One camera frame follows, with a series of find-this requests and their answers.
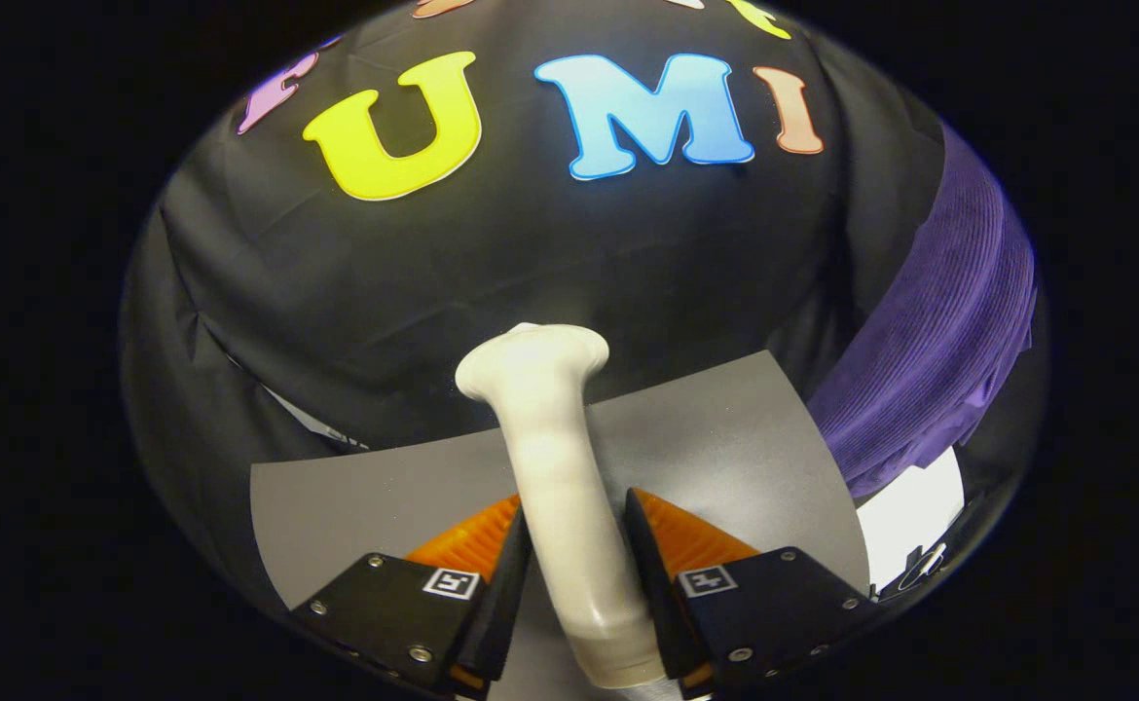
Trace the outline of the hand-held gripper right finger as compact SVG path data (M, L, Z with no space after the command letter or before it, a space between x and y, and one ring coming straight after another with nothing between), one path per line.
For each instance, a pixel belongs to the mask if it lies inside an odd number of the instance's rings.
M880 621L880 604L805 551L757 551L640 488L623 527L685 700L775 700L779 680Z

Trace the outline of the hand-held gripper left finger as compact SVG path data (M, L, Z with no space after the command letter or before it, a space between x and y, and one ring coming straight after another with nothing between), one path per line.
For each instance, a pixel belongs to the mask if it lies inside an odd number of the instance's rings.
M510 653L532 553L511 496L405 556L361 555L289 617L355 665L425 695L487 696Z

